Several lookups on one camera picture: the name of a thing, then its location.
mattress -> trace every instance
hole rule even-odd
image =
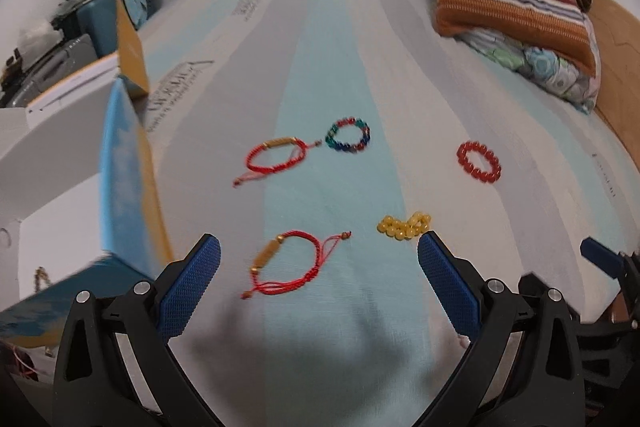
[[[578,247],[588,236],[638,245],[640,174],[625,149],[597,115],[436,35],[425,0],[178,0],[141,33],[154,85],[144,121],[174,251],[205,232],[222,244],[170,346],[228,427],[412,425],[436,396],[464,349],[416,240],[376,231],[386,214],[431,214],[482,277],[516,291],[535,272],[583,320],[618,292]],[[322,146],[233,186],[257,144],[313,142],[346,116],[370,127],[363,152]],[[469,139],[498,156],[494,185],[457,163]],[[353,235],[300,290],[242,300],[256,253],[288,230]],[[290,239],[262,276],[296,279],[313,256]]]

blue towel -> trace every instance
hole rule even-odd
[[[135,29],[139,29],[146,22],[146,0],[124,0],[129,18]]]

red beaded bracelet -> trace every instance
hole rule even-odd
[[[314,265],[301,278],[293,279],[289,282],[258,281],[258,275],[260,275],[260,271],[267,265],[267,263],[273,258],[273,256],[278,253],[280,245],[284,243],[284,240],[287,237],[301,237],[302,239],[311,241],[314,244],[314,246],[316,247],[316,261]],[[264,247],[262,251],[255,257],[254,263],[249,270],[249,274],[251,275],[254,287],[244,292],[242,294],[242,298],[248,299],[254,294],[254,292],[260,292],[264,295],[279,295],[281,293],[292,292],[293,290],[302,288],[302,286],[304,286],[306,283],[315,279],[324,262],[329,258],[332,251],[334,251],[334,248],[338,246],[338,242],[350,237],[351,232],[342,232],[337,235],[328,237],[321,245],[320,241],[318,241],[313,235],[311,235],[310,233],[302,232],[302,230],[290,230],[289,232],[285,232],[281,235],[276,236],[276,238],[271,239],[270,242],[268,242],[267,246]],[[327,244],[330,244],[330,247],[325,251]]]
[[[484,156],[489,162],[489,165],[491,165],[491,172],[481,171],[479,168],[473,165],[473,163],[471,163],[466,158],[466,154],[469,151],[475,151]],[[465,169],[466,172],[471,174],[476,180],[480,180],[482,183],[495,183],[500,179],[500,175],[502,174],[500,160],[498,160],[494,152],[492,150],[489,150],[486,145],[481,144],[480,142],[464,142],[458,148],[457,156],[458,163],[462,165],[462,168]]]

bracelet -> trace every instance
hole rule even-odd
[[[491,172],[481,171],[473,163],[466,158],[466,153],[469,151],[475,151],[480,153],[491,165]],[[500,160],[494,152],[487,148],[486,145],[480,142],[467,141],[464,142],[458,148],[458,163],[462,165],[465,172],[471,174],[476,180],[480,180],[482,183],[495,183],[500,179],[502,174],[502,167],[500,166]]]
[[[362,139],[358,143],[342,143],[337,142],[334,139],[336,133],[338,133],[338,130],[341,127],[345,127],[347,125],[354,125],[362,131]],[[331,149],[353,153],[364,150],[367,144],[369,144],[370,140],[371,131],[367,123],[365,121],[362,121],[360,118],[353,118],[352,116],[350,116],[349,118],[342,118],[342,120],[338,120],[331,126],[326,136],[324,137],[324,141],[329,147],[331,147]]]
[[[285,145],[296,146],[293,149],[291,156],[289,156],[289,159],[286,162],[278,163],[276,165],[271,165],[271,166],[254,165],[253,163],[254,158],[259,153],[269,149],[274,149],[276,147],[283,147]],[[249,154],[246,156],[244,164],[246,165],[246,168],[249,169],[250,172],[246,172],[242,176],[236,178],[234,180],[234,187],[238,187],[239,185],[242,185],[242,183],[244,183],[247,180],[257,180],[260,178],[264,178],[269,174],[275,174],[276,172],[281,172],[286,169],[290,169],[293,167],[293,165],[296,165],[297,163],[302,162],[302,160],[306,158],[307,149],[311,149],[312,147],[318,147],[320,145],[322,145],[322,142],[320,140],[312,144],[307,144],[296,137],[274,138],[273,140],[267,140],[266,142],[261,143],[260,145],[257,145],[256,147],[251,149],[251,151],[249,151]]]
[[[278,253],[280,245],[284,243],[284,240],[287,237],[301,237],[302,239],[311,241],[314,244],[314,246],[316,247],[316,261],[314,265],[300,279],[293,279],[289,282],[260,282],[258,280],[260,271],[267,265],[267,263],[273,258],[273,256]],[[249,274],[251,275],[254,287],[244,292],[242,294],[242,299],[250,298],[254,292],[260,292],[264,295],[279,295],[281,293],[288,293],[293,290],[302,288],[302,286],[304,286],[306,283],[315,279],[315,277],[318,275],[318,272],[320,271],[320,268],[322,267],[322,264],[324,264],[327,258],[331,255],[332,251],[334,251],[334,248],[338,245],[338,243],[350,237],[351,232],[342,232],[337,235],[328,237],[322,244],[320,244],[320,241],[318,241],[313,235],[311,235],[310,233],[302,232],[302,230],[290,230],[289,232],[285,232],[281,235],[276,236],[276,238],[271,239],[270,242],[267,243],[267,246],[264,247],[262,251],[255,257],[254,263],[249,269]]]
[[[395,237],[398,241],[413,239],[429,230],[431,216],[421,212],[414,212],[406,221],[400,221],[393,216],[385,216],[378,223],[376,230],[386,233],[389,237]]]
[[[335,134],[338,132],[338,130],[346,125],[354,125],[362,131],[362,139],[358,143],[342,143],[334,139]],[[324,141],[329,147],[331,147],[331,149],[353,153],[364,150],[364,148],[369,144],[370,140],[371,131],[367,123],[365,121],[362,121],[360,118],[353,118],[352,116],[350,116],[349,118],[342,118],[341,120],[338,120],[331,126],[326,134],[326,137],[324,137]],[[294,146],[294,149],[291,152],[291,156],[289,156],[289,159],[286,162],[271,166],[254,165],[254,158],[259,153],[268,149],[283,147],[285,145]],[[304,143],[302,140],[296,137],[274,138],[273,140],[267,140],[266,142],[257,145],[249,151],[249,154],[244,160],[244,164],[246,165],[246,168],[249,170],[249,172],[246,172],[242,176],[236,178],[234,180],[234,187],[239,187],[248,180],[258,180],[260,178],[264,178],[265,176],[269,176],[270,174],[275,174],[276,172],[290,169],[306,158],[307,149],[311,149],[313,147],[318,147],[321,145],[322,140],[316,140],[312,144],[308,144]]]

multicolored beaded bracelet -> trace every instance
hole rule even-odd
[[[358,143],[343,143],[338,142],[334,139],[336,133],[338,133],[338,129],[347,125],[354,125],[362,131],[362,139]],[[362,151],[369,144],[370,140],[371,131],[367,123],[365,121],[362,121],[360,118],[353,118],[352,116],[350,116],[349,118],[342,118],[341,120],[338,120],[331,126],[331,129],[329,129],[326,136],[324,137],[324,141],[329,147],[331,147],[331,149],[353,153]]]
[[[478,167],[473,165],[467,158],[466,154],[469,151],[475,151],[480,153],[491,165],[491,172],[481,171]],[[458,163],[462,165],[465,172],[471,174],[476,180],[480,180],[482,183],[495,183],[500,179],[502,174],[502,167],[500,166],[500,160],[494,154],[494,152],[487,148],[486,145],[480,142],[472,142],[471,140],[464,142],[459,148]]]
[[[362,131],[362,140],[360,140],[357,144],[348,144],[337,142],[334,137],[338,132],[340,127],[344,127],[346,125],[354,125],[358,127]],[[348,118],[342,118],[342,120],[338,120],[331,126],[324,141],[327,143],[329,147],[337,151],[345,151],[345,152],[359,152],[362,151],[371,140],[371,131],[366,122],[362,121],[360,118],[353,118],[352,116]],[[271,166],[262,166],[262,165],[254,165],[254,158],[261,152],[274,149],[276,147],[283,147],[285,145],[293,145],[294,149],[291,152],[291,156],[286,162],[278,163],[276,165]],[[318,147],[322,145],[322,140],[316,140],[315,142],[309,144],[303,142],[301,139],[296,137],[284,137],[284,138],[274,138],[272,140],[267,140],[266,142],[261,143],[260,145],[255,146],[253,149],[249,151],[249,154],[246,156],[244,160],[244,164],[246,168],[249,169],[249,172],[246,172],[242,176],[239,176],[234,180],[234,187],[239,187],[245,181],[249,180],[257,180],[260,178],[264,178],[269,174],[275,174],[276,172],[281,172],[286,169],[290,169],[294,165],[302,162],[303,159],[306,158],[306,150],[311,149],[313,147]]]

